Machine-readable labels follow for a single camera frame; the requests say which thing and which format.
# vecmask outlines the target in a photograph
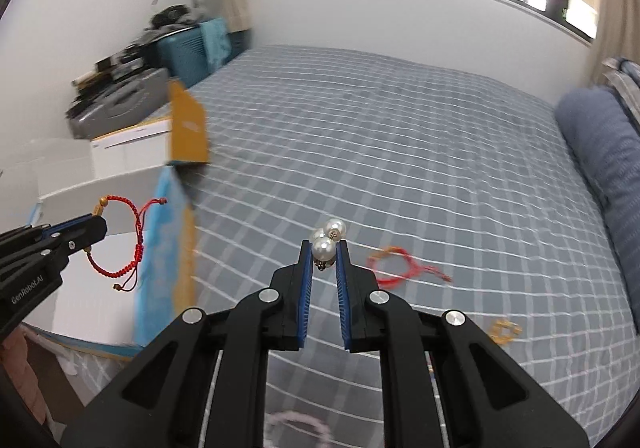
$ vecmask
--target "metal bolt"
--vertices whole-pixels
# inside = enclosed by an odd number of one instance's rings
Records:
[[[184,313],[182,313],[182,320],[185,323],[198,323],[200,320],[202,320],[202,311],[194,307],[192,307],[191,309],[187,309]]]
[[[387,303],[389,301],[389,293],[386,293],[384,291],[372,291],[369,294],[369,299],[373,303],[377,303],[379,305],[383,303]]]
[[[463,315],[460,311],[449,311],[444,319],[447,320],[447,323],[455,326],[462,325],[462,323],[464,323],[466,320],[465,315]]]
[[[278,299],[279,296],[280,296],[280,293],[278,293],[278,291],[276,291],[275,289],[271,289],[271,288],[263,289],[260,291],[260,294],[258,294],[258,298],[265,303],[274,302]]]

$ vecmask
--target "pink fabric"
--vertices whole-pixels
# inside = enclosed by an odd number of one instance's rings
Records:
[[[36,420],[44,423],[47,406],[38,388],[38,378],[27,362],[27,340],[21,327],[9,334],[2,343],[0,363]]]

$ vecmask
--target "gray plaid bedsheet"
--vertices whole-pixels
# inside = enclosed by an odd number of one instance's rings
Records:
[[[187,180],[201,307],[267,285],[335,215],[354,263],[398,245],[453,277],[401,285],[416,309],[461,309],[484,330],[499,318],[520,325],[505,349],[592,445],[618,420],[639,387],[640,342],[552,107],[481,76],[301,47],[251,50],[191,92],[212,140],[210,165]],[[378,358],[341,344],[327,269],[315,273],[306,348],[270,356],[270,446],[383,445]],[[96,388],[114,373],[75,356]]]

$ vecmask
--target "open cardboard box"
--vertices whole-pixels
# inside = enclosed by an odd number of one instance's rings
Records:
[[[132,292],[116,291],[113,280],[94,271],[86,254],[69,257],[63,285],[25,323],[64,346],[101,356],[130,358],[176,316],[194,304],[193,210],[174,163],[208,158],[204,109],[172,83],[171,115],[93,142],[65,141],[32,161],[40,193],[31,224],[57,224],[92,211],[100,197],[120,195],[141,207],[167,198],[146,215],[144,256]],[[94,260],[117,271],[133,257],[134,217],[111,201],[104,210],[107,237],[92,247]]]

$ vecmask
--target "black triangular cutout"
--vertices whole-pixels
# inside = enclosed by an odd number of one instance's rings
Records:
[[[156,357],[140,370],[135,379],[127,384],[122,391],[122,398],[148,410],[154,408],[177,350],[177,342],[166,344]]]
[[[501,410],[527,398],[527,391],[481,345],[471,344],[469,350],[476,362],[478,372],[480,372],[480,378],[489,402],[494,409]]]

